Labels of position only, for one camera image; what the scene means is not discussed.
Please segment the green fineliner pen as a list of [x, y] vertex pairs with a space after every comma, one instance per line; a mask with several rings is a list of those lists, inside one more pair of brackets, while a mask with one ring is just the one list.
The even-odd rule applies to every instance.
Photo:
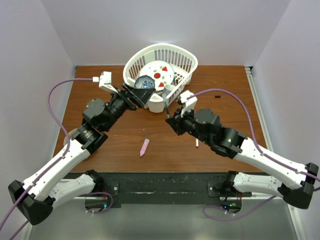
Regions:
[[167, 99], [167, 95], [165, 92], [162, 93], [162, 98], [163, 98], [163, 104], [164, 104], [166, 116], [169, 119], [171, 116], [170, 116], [170, 111], [169, 111], [168, 99]]

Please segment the white red marker pen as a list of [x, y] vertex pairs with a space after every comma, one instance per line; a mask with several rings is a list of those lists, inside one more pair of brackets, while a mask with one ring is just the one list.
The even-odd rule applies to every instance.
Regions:
[[199, 140], [196, 138], [195, 139], [195, 148], [198, 149], [199, 148]]

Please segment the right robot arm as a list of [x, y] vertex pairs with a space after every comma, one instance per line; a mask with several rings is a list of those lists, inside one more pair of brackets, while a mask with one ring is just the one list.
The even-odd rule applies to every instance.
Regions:
[[165, 121], [177, 135], [188, 133], [215, 154], [247, 163], [266, 173], [229, 171], [224, 182], [213, 186], [220, 196], [227, 198], [255, 192], [282, 198], [299, 209], [309, 208], [319, 170], [317, 165], [297, 163], [255, 145], [245, 134], [222, 126], [220, 117], [208, 108], [186, 113], [177, 109]]

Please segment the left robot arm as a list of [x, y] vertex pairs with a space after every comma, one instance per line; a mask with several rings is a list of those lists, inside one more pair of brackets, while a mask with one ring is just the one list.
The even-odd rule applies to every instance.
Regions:
[[81, 195], [104, 194], [105, 180], [88, 170], [69, 183], [61, 183], [76, 165], [91, 156], [107, 140], [107, 132], [124, 114], [146, 108], [155, 88], [134, 88], [127, 84], [111, 93], [111, 100], [90, 100], [82, 114], [82, 124], [67, 137], [67, 144], [38, 172], [20, 182], [14, 180], [8, 191], [14, 206], [33, 226], [40, 224], [63, 203]]

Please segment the blue white patterned bowl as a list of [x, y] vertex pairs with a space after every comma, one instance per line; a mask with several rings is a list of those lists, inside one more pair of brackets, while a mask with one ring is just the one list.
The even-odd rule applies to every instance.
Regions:
[[155, 81], [148, 75], [139, 76], [135, 83], [134, 88], [136, 89], [154, 89]]

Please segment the white mug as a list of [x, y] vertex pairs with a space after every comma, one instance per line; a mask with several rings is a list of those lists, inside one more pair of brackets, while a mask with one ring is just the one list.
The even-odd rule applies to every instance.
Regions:
[[168, 97], [169, 94], [170, 94], [174, 89], [175, 89], [175, 86], [174, 86], [174, 85], [172, 85], [172, 84], [166, 84], [166, 85], [164, 86], [162, 95]]

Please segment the white plate red decorations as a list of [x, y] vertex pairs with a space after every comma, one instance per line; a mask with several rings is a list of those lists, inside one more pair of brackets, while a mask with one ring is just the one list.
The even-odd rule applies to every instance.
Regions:
[[175, 79], [173, 66], [162, 60], [154, 60], [143, 66], [138, 76], [144, 75], [147, 75], [154, 80], [157, 92], [163, 91], [164, 86], [167, 84], [171, 85]]

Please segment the pink highlighter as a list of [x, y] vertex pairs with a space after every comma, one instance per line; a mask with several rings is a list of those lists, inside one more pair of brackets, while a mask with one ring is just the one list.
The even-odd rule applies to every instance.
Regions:
[[150, 140], [148, 138], [146, 138], [144, 140], [142, 147], [140, 149], [140, 152], [139, 152], [140, 157], [142, 157], [146, 153], [149, 143], [150, 143]]

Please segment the white plastic dish basket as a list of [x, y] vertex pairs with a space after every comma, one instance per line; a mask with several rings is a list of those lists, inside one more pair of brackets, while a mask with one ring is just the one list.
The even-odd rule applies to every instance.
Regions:
[[167, 94], [168, 104], [171, 104], [190, 83], [197, 67], [198, 59], [188, 50], [169, 43], [156, 43], [132, 56], [126, 63], [122, 76], [124, 82], [132, 87], [138, 85], [139, 77], [151, 77], [155, 83], [155, 93], [147, 107], [152, 113], [161, 113], [164, 110], [161, 95], [165, 86], [174, 86]]

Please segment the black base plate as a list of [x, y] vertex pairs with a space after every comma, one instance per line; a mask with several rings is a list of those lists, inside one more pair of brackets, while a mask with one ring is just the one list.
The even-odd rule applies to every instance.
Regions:
[[227, 172], [98, 172], [113, 207], [138, 205], [219, 205]]

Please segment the aluminium frame rail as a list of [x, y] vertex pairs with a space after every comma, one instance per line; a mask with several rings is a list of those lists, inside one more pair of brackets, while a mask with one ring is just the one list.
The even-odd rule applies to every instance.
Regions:
[[[271, 138], [270, 138], [270, 134], [269, 134], [269, 131], [268, 131], [268, 127], [267, 127], [267, 124], [266, 124], [266, 121], [265, 121], [265, 116], [264, 116], [264, 113], [263, 113], [263, 110], [262, 110], [262, 107], [261, 107], [261, 103], [260, 103], [260, 100], [259, 100], [259, 97], [258, 97], [258, 93], [257, 93], [256, 85], [255, 85], [255, 80], [254, 80], [254, 77], [253, 77], [253, 74], [252, 74], [252, 68], [249, 67], [249, 66], [245, 66], [244, 70], [246, 72], [246, 76], [247, 76], [248, 83], [249, 83], [249, 86], [250, 86], [250, 90], [251, 90], [251, 93], [252, 93], [253, 101], [254, 101], [254, 104], [255, 104], [255, 107], [256, 107], [256, 111], [257, 111], [257, 115], [258, 115], [258, 118], [259, 118], [260, 126], [261, 126], [261, 129], [262, 129], [262, 132], [263, 132], [263, 136], [264, 136], [264, 140], [265, 140], [265, 143], [266, 143], [266, 148], [273, 152], [274, 148], [273, 148], [272, 141], [271, 141]], [[289, 211], [290, 219], [291, 219], [291, 221], [293, 223], [293, 228], [294, 228], [294, 231], [295, 231], [297, 239], [298, 240], [306, 240], [307, 239], [307, 235], [306, 235], [305, 230], [303, 228], [302, 220], [301, 220], [301, 217], [300, 217], [298, 209], [293, 207], [293, 206], [291, 206], [291, 205], [289, 205], [289, 204], [287, 205], [287, 208], [288, 208], [288, 211]]]

